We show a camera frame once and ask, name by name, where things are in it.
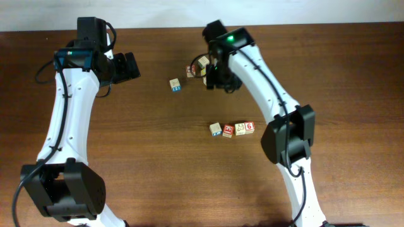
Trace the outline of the red E wooden block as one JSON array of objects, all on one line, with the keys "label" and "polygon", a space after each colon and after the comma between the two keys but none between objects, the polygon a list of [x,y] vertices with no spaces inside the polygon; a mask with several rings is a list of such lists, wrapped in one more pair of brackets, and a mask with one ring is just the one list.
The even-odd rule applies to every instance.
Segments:
[{"label": "red E wooden block", "polygon": [[222,136],[231,138],[234,133],[235,127],[232,125],[225,124],[222,131]]}]

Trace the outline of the green animal wooden block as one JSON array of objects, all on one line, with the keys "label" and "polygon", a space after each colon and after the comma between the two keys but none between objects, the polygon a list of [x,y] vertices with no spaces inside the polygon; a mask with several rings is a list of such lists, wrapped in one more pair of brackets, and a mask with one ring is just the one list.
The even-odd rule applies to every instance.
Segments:
[{"label": "green animal wooden block", "polygon": [[246,133],[245,123],[235,124],[235,135],[236,136],[241,136],[241,135],[244,135],[245,133]]}]

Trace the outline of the red six wooden block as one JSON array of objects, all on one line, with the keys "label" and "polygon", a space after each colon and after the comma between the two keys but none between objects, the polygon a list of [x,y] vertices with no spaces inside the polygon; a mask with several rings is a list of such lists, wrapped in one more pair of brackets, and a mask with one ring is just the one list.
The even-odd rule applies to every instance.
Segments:
[{"label": "red six wooden block", "polygon": [[246,134],[252,134],[255,131],[254,122],[245,122],[244,123]]}]

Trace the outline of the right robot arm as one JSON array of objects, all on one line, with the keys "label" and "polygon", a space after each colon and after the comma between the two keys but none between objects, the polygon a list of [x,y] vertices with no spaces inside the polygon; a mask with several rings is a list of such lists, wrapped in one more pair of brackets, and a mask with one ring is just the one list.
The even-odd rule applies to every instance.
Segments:
[{"label": "right robot arm", "polygon": [[292,206],[291,226],[326,226],[311,173],[314,110],[285,91],[245,28],[229,32],[217,20],[207,24],[202,36],[210,58],[207,88],[232,93],[245,86],[264,116],[261,147],[282,174]]}]

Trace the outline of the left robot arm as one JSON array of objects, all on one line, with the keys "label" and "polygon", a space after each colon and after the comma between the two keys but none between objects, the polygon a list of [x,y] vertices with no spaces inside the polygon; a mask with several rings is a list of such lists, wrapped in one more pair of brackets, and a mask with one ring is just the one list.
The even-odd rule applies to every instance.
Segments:
[{"label": "left robot arm", "polygon": [[73,226],[120,226],[106,203],[103,178],[88,165],[87,138],[98,91],[140,77],[134,55],[114,54],[117,34],[96,17],[77,20],[77,37],[54,53],[56,97],[45,143],[33,165],[23,165],[18,190],[40,214]]}]

